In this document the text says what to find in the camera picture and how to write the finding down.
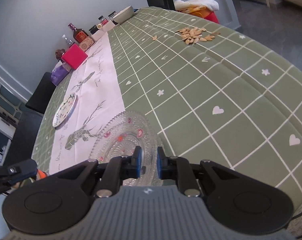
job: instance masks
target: metal screw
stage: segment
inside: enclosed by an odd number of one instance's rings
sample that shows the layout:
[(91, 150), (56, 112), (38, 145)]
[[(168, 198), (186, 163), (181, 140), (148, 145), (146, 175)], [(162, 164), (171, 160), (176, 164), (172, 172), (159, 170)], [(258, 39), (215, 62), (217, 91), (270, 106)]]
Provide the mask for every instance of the metal screw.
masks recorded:
[(190, 188), (184, 192), (184, 195), (187, 197), (198, 197), (200, 196), (200, 191), (195, 188)]
[(110, 197), (112, 196), (112, 191), (108, 189), (100, 189), (97, 191), (98, 197)]

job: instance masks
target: clear glass dish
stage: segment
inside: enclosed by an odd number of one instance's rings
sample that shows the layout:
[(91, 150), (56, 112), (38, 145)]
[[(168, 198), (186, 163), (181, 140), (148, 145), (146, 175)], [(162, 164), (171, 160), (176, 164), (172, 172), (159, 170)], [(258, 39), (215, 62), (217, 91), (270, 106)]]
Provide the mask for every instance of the clear glass dish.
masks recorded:
[(159, 186), (156, 160), (157, 147), (162, 146), (159, 136), (140, 113), (127, 111), (114, 117), (98, 134), (90, 158), (107, 163), (116, 156), (130, 156), (136, 146), (142, 148), (141, 176), (127, 179), (126, 186)]

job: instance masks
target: decorative plate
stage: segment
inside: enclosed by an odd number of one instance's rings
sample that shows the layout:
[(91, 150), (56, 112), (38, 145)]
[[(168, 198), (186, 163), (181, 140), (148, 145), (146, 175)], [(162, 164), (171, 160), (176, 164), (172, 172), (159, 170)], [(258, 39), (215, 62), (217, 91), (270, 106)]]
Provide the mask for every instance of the decorative plate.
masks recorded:
[(66, 119), (75, 106), (76, 93), (72, 93), (68, 98), (64, 99), (62, 104), (56, 111), (52, 125), (53, 127), (58, 127)]
[(159, 186), (157, 176), (157, 148), (161, 139), (153, 131), (147, 119), (134, 111), (122, 112), (114, 117), (98, 134), (89, 158), (108, 163), (116, 156), (130, 156), (136, 146), (142, 148), (141, 176), (127, 179), (126, 186)]

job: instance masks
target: small radio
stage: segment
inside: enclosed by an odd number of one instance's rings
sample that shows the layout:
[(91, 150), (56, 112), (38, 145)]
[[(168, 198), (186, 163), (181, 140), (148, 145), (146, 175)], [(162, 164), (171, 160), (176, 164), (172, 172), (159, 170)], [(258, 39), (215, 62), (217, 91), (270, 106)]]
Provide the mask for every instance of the small radio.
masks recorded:
[(87, 51), (94, 44), (94, 40), (91, 37), (87, 37), (84, 41), (79, 44), (80, 49)]

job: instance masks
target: red box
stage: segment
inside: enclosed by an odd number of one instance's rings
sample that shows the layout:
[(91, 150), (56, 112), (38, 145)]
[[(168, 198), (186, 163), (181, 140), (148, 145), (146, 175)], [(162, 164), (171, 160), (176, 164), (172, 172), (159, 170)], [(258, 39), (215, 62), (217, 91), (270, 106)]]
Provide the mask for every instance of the red box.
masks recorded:
[(71, 68), (77, 69), (88, 55), (79, 48), (78, 45), (73, 44), (66, 53), (61, 57)]

